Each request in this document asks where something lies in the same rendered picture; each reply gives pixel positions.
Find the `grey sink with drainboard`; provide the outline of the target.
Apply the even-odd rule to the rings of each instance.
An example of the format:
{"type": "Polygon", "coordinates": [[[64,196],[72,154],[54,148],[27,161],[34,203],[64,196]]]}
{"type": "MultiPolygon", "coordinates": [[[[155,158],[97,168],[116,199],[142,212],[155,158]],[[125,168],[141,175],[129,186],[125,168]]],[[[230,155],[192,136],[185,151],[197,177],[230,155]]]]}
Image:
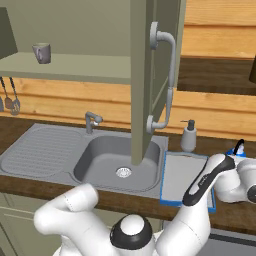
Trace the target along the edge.
{"type": "Polygon", "coordinates": [[[135,166],[128,133],[34,124],[0,155],[0,175],[157,199],[167,149],[154,136],[135,166]]]}

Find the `grey hanging slotted spoon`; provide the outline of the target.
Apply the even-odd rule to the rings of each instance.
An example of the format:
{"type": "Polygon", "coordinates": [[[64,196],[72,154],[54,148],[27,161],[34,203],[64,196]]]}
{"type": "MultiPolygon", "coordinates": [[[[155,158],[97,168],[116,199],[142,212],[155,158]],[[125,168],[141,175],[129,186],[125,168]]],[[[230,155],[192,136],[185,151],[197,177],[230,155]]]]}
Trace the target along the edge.
{"type": "Polygon", "coordinates": [[[12,89],[13,89],[13,92],[14,92],[14,96],[15,96],[15,100],[13,101],[13,107],[11,109],[11,114],[16,116],[20,113],[20,101],[19,101],[17,93],[16,93],[13,78],[10,77],[9,80],[10,80],[10,83],[11,83],[11,86],[12,86],[12,89]]]}

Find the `grey mug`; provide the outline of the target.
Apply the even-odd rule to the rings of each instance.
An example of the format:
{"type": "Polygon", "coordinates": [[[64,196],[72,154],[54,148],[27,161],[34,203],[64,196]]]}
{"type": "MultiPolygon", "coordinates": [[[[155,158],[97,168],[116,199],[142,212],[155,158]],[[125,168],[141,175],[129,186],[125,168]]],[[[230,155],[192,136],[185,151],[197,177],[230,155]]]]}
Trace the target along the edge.
{"type": "Polygon", "coordinates": [[[51,62],[51,45],[49,43],[36,43],[32,49],[39,64],[51,62]]]}

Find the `white soap dispenser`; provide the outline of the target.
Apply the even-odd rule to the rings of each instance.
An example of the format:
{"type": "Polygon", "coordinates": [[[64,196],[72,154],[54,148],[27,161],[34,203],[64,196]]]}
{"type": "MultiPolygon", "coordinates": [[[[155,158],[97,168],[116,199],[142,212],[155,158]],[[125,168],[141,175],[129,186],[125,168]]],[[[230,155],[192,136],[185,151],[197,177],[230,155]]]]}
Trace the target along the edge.
{"type": "Polygon", "coordinates": [[[194,120],[186,120],[186,123],[187,126],[183,130],[180,145],[184,152],[193,152],[196,148],[197,129],[194,120]]]}

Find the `blue-rimmed grey tray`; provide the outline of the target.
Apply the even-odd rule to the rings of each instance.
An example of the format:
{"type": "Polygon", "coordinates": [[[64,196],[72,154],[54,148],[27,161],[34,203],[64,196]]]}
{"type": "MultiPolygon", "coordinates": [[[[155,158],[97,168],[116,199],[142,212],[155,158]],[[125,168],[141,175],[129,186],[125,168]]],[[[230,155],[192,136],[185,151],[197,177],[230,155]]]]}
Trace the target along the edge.
{"type": "Polygon", "coordinates": [[[160,186],[160,203],[180,207],[186,190],[202,170],[207,159],[205,155],[166,151],[160,186]]]}

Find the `grey dishwasher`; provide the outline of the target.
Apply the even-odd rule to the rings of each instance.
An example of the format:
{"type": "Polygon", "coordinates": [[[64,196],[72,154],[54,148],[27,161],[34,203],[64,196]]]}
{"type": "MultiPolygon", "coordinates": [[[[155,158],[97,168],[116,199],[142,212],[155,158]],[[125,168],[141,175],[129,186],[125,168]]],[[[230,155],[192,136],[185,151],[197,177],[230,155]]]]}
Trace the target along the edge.
{"type": "Polygon", "coordinates": [[[256,235],[211,229],[197,256],[256,256],[256,235]]]}

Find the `dark object on shelf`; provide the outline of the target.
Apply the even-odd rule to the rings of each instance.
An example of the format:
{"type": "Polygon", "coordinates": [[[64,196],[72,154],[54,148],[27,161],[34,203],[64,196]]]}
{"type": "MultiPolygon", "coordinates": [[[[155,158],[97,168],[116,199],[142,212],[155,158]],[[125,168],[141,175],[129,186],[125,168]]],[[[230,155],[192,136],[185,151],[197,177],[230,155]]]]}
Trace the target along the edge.
{"type": "Polygon", "coordinates": [[[256,55],[252,64],[252,68],[249,75],[249,81],[256,84],[256,55]]]}

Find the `grey hanging spatula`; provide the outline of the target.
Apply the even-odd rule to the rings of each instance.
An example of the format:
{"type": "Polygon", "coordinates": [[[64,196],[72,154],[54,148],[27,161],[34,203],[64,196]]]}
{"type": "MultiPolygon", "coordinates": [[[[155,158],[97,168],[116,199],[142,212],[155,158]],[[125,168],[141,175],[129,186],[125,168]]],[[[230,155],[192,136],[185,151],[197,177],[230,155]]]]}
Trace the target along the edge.
{"type": "Polygon", "coordinates": [[[6,91],[6,88],[5,88],[5,83],[4,83],[4,80],[1,76],[0,76],[0,82],[1,82],[1,85],[2,85],[4,93],[5,93],[5,107],[7,109],[11,110],[13,108],[13,102],[12,102],[11,98],[8,97],[8,94],[7,94],[7,91],[6,91]]]}

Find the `olive green cabinet door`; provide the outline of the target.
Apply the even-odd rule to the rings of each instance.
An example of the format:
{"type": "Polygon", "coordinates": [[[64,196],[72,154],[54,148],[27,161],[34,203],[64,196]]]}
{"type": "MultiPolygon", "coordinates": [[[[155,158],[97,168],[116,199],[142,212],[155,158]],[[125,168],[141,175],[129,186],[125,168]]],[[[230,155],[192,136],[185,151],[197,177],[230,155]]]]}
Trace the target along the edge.
{"type": "Polygon", "coordinates": [[[176,42],[174,88],[177,86],[187,0],[131,0],[131,161],[144,158],[152,134],[146,131],[147,118],[164,122],[170,64],[170,45],[159,41],[150,48],[150,27],[170,33],[176,42]]]}
{"type": "Polygon", "coordinates": [[[0,59],[18,52],[7,8],[0,7],[0,59]]]}

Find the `grey tap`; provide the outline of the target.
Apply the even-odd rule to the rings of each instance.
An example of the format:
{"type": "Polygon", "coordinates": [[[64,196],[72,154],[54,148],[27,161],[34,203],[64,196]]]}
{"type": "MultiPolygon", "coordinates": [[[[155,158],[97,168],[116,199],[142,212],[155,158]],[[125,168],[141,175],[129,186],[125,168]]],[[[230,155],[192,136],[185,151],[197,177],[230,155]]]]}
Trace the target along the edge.
{"type": "Polygon", "coordinates": [[[85,121],[86,121],[86,132],[91,134],[93,132],[92,126],[98,125],[103,121],[103,118],[99,115],[96,115],[92,112],[87,111],[85,114],[85,121]]]}

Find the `olive green wall cabinet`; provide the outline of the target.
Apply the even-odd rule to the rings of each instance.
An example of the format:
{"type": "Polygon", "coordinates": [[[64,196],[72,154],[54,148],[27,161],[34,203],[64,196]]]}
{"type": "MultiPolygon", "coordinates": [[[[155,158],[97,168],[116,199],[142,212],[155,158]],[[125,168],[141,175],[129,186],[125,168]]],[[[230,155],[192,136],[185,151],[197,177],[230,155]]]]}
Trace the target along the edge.
{"type": "Polygon", "coordinates": [[[130,0],[0,0],[18,52],[0,59],[0,76],[128,84],[130,0]],[[51,45],[39,64],[32,46],[51,45]]]}

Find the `olive green base cupboards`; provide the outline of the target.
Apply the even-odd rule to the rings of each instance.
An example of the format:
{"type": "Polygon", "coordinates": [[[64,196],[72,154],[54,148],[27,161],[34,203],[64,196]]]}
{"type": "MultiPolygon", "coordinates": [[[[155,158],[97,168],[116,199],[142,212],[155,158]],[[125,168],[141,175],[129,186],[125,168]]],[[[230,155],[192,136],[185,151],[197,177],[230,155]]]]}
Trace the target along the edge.
{"type": "Polygon", "coordinates": [[[46,200],[0,192],[0,225],[15,256],[52,256],[61,245],[58,235],[42,235],[34,227],[34,212],[46,200]]]}

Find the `dark wooden wall shelf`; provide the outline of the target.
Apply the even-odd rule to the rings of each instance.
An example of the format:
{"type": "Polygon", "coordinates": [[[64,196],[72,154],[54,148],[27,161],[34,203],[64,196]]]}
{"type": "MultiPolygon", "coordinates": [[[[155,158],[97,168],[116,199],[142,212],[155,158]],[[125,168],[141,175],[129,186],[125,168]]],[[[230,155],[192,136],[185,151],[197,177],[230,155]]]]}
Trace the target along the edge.
{"type": "Polygon", "coordinates": [[[252,59],[182,57],[177,89],[256,96],[256,84],[249,81],[252,66],[252,59]]]}

